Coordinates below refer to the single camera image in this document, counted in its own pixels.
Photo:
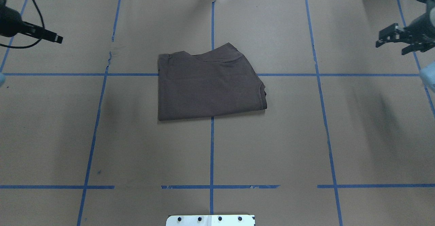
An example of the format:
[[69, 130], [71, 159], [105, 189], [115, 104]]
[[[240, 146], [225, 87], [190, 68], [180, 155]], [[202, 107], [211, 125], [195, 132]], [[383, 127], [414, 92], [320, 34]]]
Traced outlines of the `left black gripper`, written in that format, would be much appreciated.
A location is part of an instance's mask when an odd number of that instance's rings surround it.
[[63, 37], [57, 33], [42, 27], [34, 28], [30, 23], [22, 20], [18, 11], [2, 7], [0, 10], [0, 35], [12, 37], [18, 33], [58, 44], [63, 42]]

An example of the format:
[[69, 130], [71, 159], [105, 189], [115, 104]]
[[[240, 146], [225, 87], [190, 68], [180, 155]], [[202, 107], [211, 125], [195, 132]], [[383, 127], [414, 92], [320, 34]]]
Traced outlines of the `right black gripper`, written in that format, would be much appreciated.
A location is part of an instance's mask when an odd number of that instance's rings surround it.
[[408, 43], [401, 50], [401, 55], [411, 52], [426, 52], [434, 48], [435, 44], [435, 0], [417, 0], [426, 4], [426, 11], [405, 28], [393, 23], [379, 31], [379, 38], [375, 47], [386, 43]]

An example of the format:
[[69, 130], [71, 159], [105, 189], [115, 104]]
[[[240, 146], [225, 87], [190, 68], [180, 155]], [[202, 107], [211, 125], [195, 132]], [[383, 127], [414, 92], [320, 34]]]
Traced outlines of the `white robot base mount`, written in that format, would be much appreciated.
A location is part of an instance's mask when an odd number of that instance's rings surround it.
[[255, 226], [254, 215], [221, 214], [221, 215], [171, 215], [166, 226]]

